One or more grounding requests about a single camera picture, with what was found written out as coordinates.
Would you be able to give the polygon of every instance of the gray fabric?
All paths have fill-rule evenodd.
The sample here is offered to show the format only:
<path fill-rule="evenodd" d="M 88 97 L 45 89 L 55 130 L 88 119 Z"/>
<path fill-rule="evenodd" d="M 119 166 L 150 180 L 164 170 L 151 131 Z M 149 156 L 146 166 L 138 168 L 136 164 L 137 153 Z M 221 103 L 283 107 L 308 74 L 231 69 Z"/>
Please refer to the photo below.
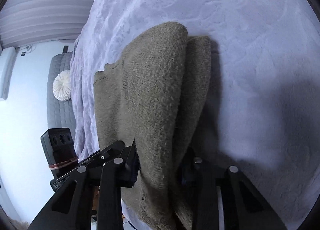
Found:
<path fill-rule="evenodd" d="M 52 85 L 57 75 L 70 69 L 72 52 L 56 55 L 52 58 L 47 84 L 47 118 L 48 128 L 65 128 L 71 131 L 72 138 L 75 139 L 76 119 L 72 110 L 71 99 L 59 101 L 53 95 Z"/>
<path fill-rule="evenodd" d="M 135 139 L 140 174 L 122 198 L 153 229 L 176 229 L 173 211 L 191 229 L 175 172 L 205 103 L 210 59 L 208 37 L 188 38 L 183 25 L 169 22 L 140 34 L 120 60 L 95 75 L 100 148 Z"/>

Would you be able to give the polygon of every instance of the bed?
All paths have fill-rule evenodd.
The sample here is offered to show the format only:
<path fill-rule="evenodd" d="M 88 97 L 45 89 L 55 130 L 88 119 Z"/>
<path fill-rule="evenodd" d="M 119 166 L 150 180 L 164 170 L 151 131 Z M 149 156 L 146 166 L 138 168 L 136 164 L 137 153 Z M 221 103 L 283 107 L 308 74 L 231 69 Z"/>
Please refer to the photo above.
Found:
<path fill-rule="evenodd" d="M 79 159 L 99 149 L 94 73 L 167 21 L 219 46 L 221 95 L 208 95 L 197 151 L 237 165 L 297 229 L 320 194 L 320 23 L 307 0 L 95 0 L 70 66 Z"/>

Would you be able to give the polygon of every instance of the gray headboard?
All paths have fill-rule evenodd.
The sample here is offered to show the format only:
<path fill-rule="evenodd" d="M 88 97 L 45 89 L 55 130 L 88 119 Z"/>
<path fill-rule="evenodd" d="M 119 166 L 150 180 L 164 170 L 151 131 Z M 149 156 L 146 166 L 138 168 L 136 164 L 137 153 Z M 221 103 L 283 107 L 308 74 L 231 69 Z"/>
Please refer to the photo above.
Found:
<path fill-rule="evenodd" d="M 59 101 L 53 95 L 52 85 L 60 72 L 70 69 L 72 52 L 56 55 L 52 58 L 47 84 L 47 117 L 48 128 L 68 127 L 72 138 L 75 139 L 76 119 L 72 110 L 71 99 Z"/>

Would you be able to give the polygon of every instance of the air conditioner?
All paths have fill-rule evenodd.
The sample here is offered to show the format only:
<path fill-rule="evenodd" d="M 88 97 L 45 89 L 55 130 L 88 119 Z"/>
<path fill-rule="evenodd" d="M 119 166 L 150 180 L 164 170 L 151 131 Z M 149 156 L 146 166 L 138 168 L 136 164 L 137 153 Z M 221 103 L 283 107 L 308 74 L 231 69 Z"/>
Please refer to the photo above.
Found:
<path fill-rule="evenodd" d="M 8 97 L 9 83 L 16 58 L 14 47 L 5 48 L 0 55 L 0 101 Z"/>

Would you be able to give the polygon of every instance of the white pleated cushion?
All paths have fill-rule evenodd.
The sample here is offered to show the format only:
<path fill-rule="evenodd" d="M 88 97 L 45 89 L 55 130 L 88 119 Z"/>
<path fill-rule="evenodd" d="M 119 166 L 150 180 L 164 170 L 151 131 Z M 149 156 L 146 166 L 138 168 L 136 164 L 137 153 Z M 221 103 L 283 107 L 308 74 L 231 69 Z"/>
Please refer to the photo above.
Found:
<path fill-rule="evenodd" d="M 70 70 L 62 71 L 53 81 L 53 95 L 60 101 L 71 98 Z"/>

